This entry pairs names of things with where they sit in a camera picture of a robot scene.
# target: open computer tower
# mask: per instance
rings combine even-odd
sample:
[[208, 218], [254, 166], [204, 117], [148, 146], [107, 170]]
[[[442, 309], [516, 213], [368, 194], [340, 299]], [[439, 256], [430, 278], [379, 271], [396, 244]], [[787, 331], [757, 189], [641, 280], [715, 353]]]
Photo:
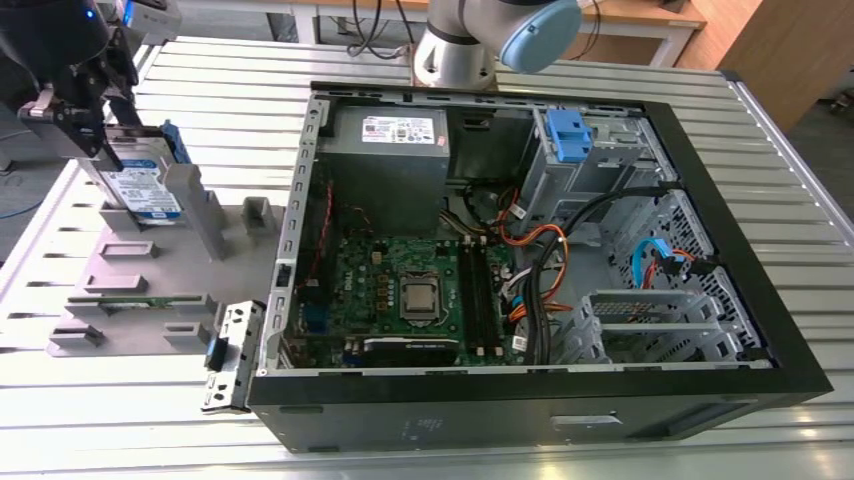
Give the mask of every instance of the open computer tower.
[[298, 452], [534, 446], [831, 390], [667, 105], [312, 89], [207, 411], [248, 406]]

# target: motherboard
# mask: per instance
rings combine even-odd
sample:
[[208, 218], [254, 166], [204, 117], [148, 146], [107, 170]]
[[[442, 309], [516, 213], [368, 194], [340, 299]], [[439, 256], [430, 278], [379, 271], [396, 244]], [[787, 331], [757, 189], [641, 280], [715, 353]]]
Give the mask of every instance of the motherboard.
[[510, 255], [479, 239], [343, 240], [332, 302], [302, 308], [312, 366], [516, 363], [498, 299]]

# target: aluminum table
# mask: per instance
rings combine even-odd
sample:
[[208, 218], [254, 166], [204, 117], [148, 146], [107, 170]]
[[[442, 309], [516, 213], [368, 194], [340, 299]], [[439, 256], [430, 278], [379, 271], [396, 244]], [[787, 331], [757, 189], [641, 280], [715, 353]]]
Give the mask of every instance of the aluminum table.
[[[340, 47], [179, 38], [136, 57], [147, 124], [182, 127], [223, 204], [284, 204], [311, 80], [407, 84]], [[558, 63], [500, 89], [669, 102], [835, 391], [675, 443], [292, 455], [252, 415], [203, 416], [202, 357], [51, 358], [48, 332], [103, 222], [69, 163], [0, 270], [0, 474], [112, 478], [850, 478], [854, 228], [739, 83], [717, 73]]]

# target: metal bracket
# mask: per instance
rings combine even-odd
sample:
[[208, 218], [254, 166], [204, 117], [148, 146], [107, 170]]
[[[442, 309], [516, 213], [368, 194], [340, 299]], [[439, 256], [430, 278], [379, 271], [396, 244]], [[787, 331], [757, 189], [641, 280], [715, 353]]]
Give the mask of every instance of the metal bracket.
[[260, 302], [235, 303], [226, 308], [219, 335], [211, 340], [202, 412], [248, 413], [250, 380], [258, 354], [258, 336], [266, 308]]

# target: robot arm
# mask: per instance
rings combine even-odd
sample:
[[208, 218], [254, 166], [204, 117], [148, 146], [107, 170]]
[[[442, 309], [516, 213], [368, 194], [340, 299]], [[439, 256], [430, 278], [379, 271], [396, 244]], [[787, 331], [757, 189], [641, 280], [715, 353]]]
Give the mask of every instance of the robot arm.
[[430, 3], [415, 76], [431, 87], [484, 89], [494, 57], [522, 73], [546, 68], [578, 35], [575, 0], [442, 0]]
[[93, 0], [0, 0], [0, 48], [39, 91], [17, 112], [27, 127], [60, 156], [95, 158], [120, 170], [105, 141], [104, 101], [121, 125], [141, 125], [121, 27], [107, 25]]

